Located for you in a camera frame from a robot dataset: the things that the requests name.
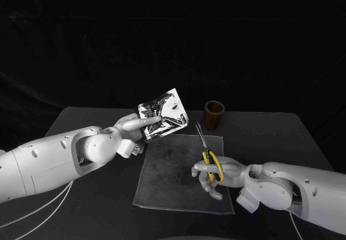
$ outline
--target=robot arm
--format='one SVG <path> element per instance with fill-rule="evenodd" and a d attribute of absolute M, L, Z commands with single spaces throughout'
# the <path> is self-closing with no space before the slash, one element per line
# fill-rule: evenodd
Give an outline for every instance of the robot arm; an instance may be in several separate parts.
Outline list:
<path fill-rule="evenodd" d="M 0 155 L 0 203 L 48 192 L 101 168 L 119 153 L 129 158 L 140 128 L 162 117 L 123 117 L 113 127 L 85 127 L 41 138 Z"/>
<path fill-rule="evenodd" d="M 268 162 L 241 166 L 228 157 L 218 157 L 225 181 L 209 183 L 208 172 L 218 173 L 217 166 L 199 162 L 192 176 L 211 196 L 221 200 L 215 186 L 243 187 L 237 202 L 254 213 L 260 203 L 276 210 L 286 210 L 323 228 L 346 235 L 346 175 L 333 171 Z"/>

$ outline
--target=gray cloth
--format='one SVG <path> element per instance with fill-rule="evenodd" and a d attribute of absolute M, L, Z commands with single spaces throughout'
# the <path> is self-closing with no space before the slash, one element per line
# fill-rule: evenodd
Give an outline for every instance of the gray cloth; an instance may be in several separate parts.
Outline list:
<path fill-rule="evenodd" d="M 224 139 L 205 136 L 208 148 L 224 156 Z M 142 208 L 183 212 L 235 214 L 225 186 L 217 186 L 222 200 L 204 190 L 192 167 L 202 160 L 202 143 L 198 135 L 170 134 L 153 141 L 146 150 L 139 186 L 133 204 Z"/>

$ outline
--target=brown cup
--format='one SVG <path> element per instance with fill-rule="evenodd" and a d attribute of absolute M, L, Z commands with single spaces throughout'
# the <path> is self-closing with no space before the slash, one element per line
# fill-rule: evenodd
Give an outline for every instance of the brown cup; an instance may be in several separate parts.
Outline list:
<path fill-rule="evenodd" d="M 208 101 L 204 106 L 202 126 L 209 130 L 219 127 L 225 106 L 219 101 Z"/>

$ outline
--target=white cable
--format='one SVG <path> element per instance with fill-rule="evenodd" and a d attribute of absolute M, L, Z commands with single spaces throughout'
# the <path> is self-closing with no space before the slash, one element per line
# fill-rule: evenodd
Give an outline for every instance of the white cable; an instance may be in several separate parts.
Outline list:
<path fill-rule="evenodd" d="M 64 204 L 64 200 L 65 200 L 65 198 L 67 198 L 67 196 L 68 196 L 68 194 L 70 194 L 71 187 L 72 187 L 72 183 L 74 183 L 74 181 L 71 182 L 71 185 L 70 185 L 70 188 L 68 188 L 65 197 L 64 197 L 64 199 L 62 199 L 62 201 L 61 201 L 61 203 L 59 203 L 59 206 L 58 206 L 57 209 L 54 210 L 54 212 L 52 212 L 52 214 L 49 215 L 49 217 L 48 217 L 48 218 L 45 219 L 45 221 L 38 225 L 38 227 L 36 227 L 35 229 L 32 229 L 32 231 L 29 231 L 23 236 L 21 236 L 19 238 L 16 238 L 16 240 L 22 239 L 28 234 L 31 234 L 31 233 L 42 226 L 42 224 L 49 220 L 49 218 L 54 216 L 54 214 L 55 214 L 57 210 L 59 209 L 61 205 Z"/>
<path fill-rule="evenodd" d="M 28 215 L 25 215 L 23 217 L 21 217 L 19 219 L 16 219 L 15 221 L 9 222 L 8 224 L 2 225 L 0 228 L 9 226 L 10 224 L 13 224 L 15 222 L 18 222 L 19 220 L 28 218 L 31 215 L 33 215 L 41 209 L 44 209 L 57 199 L 58 197 L 64 194 L 64 192 L 67 191 L 68 187 L 72 185 L 72 182 L 67 185 L 65 189 L 61 191 L 59 195 L 55 197 L 55 199 L 48 202 L 39 209 L 36 209 L 33 212 L 31 212 Z"/>
<path fill-rule="evenodd" d="M 300 231 L 299 231 L 297 226 L 296 226 L 296 223 L 294 223 L 294 218 L 293 218 L 293 214 L 292 214 L 292 212 L 290 212 L 290 219 L 292 219 L 292 222 L 293 222 L 293 225 L 294 225 L 294 228 L 296 228 L 296 231 L 297 231 L 299 237 L 300 237 L 300 239 L 303 240 L 303 238 L 302 238 L 302 234 L 300 234 Z"/>

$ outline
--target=gray table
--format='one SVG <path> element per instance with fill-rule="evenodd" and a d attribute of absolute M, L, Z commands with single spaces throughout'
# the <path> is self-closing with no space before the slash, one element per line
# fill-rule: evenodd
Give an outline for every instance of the gray table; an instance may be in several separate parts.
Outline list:
<path fill-rule="evenodd" d="M 46 134 L 88 126 L 103 128 L 133 113 L 132 109 L 68 107 Z M 188 111 L 191 125 L 176 134 L 196 134 L 195 123 L 202 111 Z M 281 162 L 333 170 L 297 115 L 292 113 L 225 112 L 217 131 L 206 135 L 224 136 L 225 156 L 245 165 Z M 120 155 L 72 185 L 67 200 L 42 227 L 26 240 L 156 240 L 160 238 L 205 235 L 230 239 L 299 239 L 289 212 L 260 205 L 250 213 L 237 203 L 240 188 L 230 189 L 235 215 L 214 215 L 145 209 L 133 205 L 145 154 L 129 159 Z M 35 196 L 15 199 L 0 205 L 0 224 L 8 223 L 38 207 L 64 187 Z M 28 219 L 0 229 L 0 239 L 12 240 L 25 234 L 49 216 L 59 202 Z M 294 217 L 305 239 L 346 239 L 330 230 Z"/>

